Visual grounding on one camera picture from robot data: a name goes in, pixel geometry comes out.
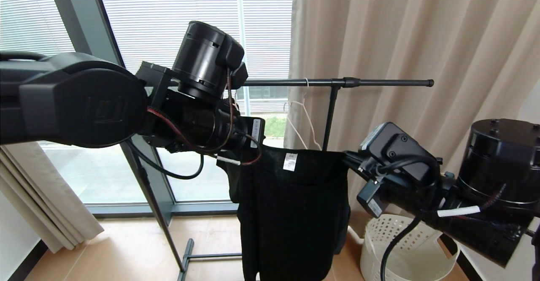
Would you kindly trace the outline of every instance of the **curtain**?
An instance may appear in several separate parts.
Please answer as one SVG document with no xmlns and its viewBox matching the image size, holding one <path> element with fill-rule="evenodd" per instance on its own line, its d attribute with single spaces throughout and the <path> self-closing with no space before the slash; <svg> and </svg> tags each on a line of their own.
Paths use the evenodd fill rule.
<svg viewBox="0 0 540 281">
<path fill-rule="evenodd" d="M 0 148 L 0 191 L 51 252 L 103 231 L 37 143 Z"/>
<path fill-rule="evenodd" d="M 515 118 L 540 77 L 540 0 L 294 0 L 292 17 L 289 78 L 435 81 L 431 88 L 341 89 L 328 150 L 357 150 L 372 128 L 390 121 L 443 157 L 442 170 L 457 172 L 470 125 Z M 289 99 L 301 100 L 305 89 L 290 88 Z M 319 143 L 329 92 L 308 88 L 305 97 Z M 311 141 L 303 114 L 291 107 L 295 127 Z M 302 148 L 291 127 L 285 146 Z M 360 211 L 363 180 L 349 178 L 349 200 Z"/>
</svg>

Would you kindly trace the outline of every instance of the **perforated basket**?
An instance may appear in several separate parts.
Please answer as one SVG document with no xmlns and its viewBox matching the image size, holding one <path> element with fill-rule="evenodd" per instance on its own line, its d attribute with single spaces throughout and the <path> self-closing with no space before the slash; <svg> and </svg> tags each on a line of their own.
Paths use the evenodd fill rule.
<svg viewBox="0 0 540 281">
<path fill-rule="evenodd" d="M 412 219 L 382 214 L 366 226 L 360 270 L 366 281 L 380 281 L 381 258 L 390 241 Z M 386 262 L 386 281 L 439 281 L 453 269 L 457 252 L 449 259 L 437 242 L 441 232 L 420 223 L 392 250 Z"/>
</svg>

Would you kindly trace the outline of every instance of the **wooden floor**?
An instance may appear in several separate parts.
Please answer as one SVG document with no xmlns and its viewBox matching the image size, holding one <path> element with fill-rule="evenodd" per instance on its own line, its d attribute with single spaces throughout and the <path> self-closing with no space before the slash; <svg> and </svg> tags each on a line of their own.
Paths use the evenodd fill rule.
<svg viewBox="0 0 540 281">
<path fill-rule="evenodd" d="M 100 221 L 105 229 L 75 250 L 49 251 L 27 281 L 176 281 L 178 267 L 154 219 Z M 240 224 L 235 216 L 175 217 L 170 224 L 179 253 L 189 238 L 194 254 L 241 252 Z M 352 236 L 334 257 L 324 281 L 362 281 L 359 259 L 362 246 Z M 189 264 L 188 281 L 241 281 L 241 260 L 199 260 Z M 466 281 L 458 267 L 445 281 Z"/>
</svg>

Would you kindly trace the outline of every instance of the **window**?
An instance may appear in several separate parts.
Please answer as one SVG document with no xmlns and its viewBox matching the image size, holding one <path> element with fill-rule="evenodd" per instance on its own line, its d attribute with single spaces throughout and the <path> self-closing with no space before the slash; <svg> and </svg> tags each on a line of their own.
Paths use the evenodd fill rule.
<svg viewBox="0 0 540 281">
<path fill-rule="evenodd" d="M 0 50 L 74 51 L 54 0 L 0 0 Z M 120 146 L 39 145 L 83 202 L 146 202 Z"/>
<path fill-rule="evenodd" d="M 141 61 L 171 67 L 187 24 L 200 20 L 220 28 L 245 48 L 249 79 L 286 79 L 289 75 L 292 0 L 103 0 L 127 69 L 135 73 Z M 282 118 L 286 87 L 249 88 L 236 94 L 241 111 L 275 118 L 276 132 L 284 131 Z M 282 145 L 282 139 L 274 145 Z M 169 154 L 158 150 L 166 169 L 190 174 L 198 154 Z M 170 179 L 176 200 L 228 200 L 227 176 L 212 158 L 194 181 Z"/>
</svg>

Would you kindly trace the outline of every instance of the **garment rack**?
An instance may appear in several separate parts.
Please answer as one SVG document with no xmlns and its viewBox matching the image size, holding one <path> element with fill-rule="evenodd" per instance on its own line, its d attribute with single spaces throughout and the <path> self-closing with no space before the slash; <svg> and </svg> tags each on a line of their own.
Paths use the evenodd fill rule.
<svg viewBox="0 0 540 281">
<path fill-rule="evenodd" d="M 433 86 L 434 81 L 432 79 L 424 81 L 416 80 L 384 80 L 384 79 L 358 79 L 353 77 L 344 77 L 344 78 L 331 78 L 331 79 L 267 79 L 267 80 L 252 80 L 246 81 L 244 86 L 310 86 L 310 87 L 330 87 L 330 101 L 328 104 L 328 114 L 326 116 L 326 126 L 324 128 L 324 140 L 322 144 L 322 150 L 328 148 L 328 139 L 330 138 L 330 128 L 332 127 L 332 118 L 334 116 L 334 108 L 337 100 L 338 91 L 341 88 L 353 88 L 360 86 Z M 165 217 L 162 214 L 158 206 L 158 201 L 150 182 L 148 180 L 146 170 L 140 165 L 139 160 L 136 160 L 133 155 L 128 157 L 128 161 L 133 164 L 135 169 L 139 173 L 139 184 L 141 189 L 148 200 L 148 204 L 156 217 L 158 224 L 162 228 L 167 242 L 169 244 L 170 250 L 175 258 L 180 273 L 178 275 L 178 281 L 185 281 L 187 275 L 187 269 L 189 267 L 189 262 L 195 259 L 208 259 L 208 258 L 231 258 L 231 257 L 241 257 L 241 253 L 235 254 L 192 254 L 193 247 L 195 246 L 195 241 L 189 239 L 187 241 L 186 250 L 184 251 L 183 259 L 180 258 L 176 246 L 170 236 L 170 231 L 168 229 L 167 222 Z"/>
</svg>

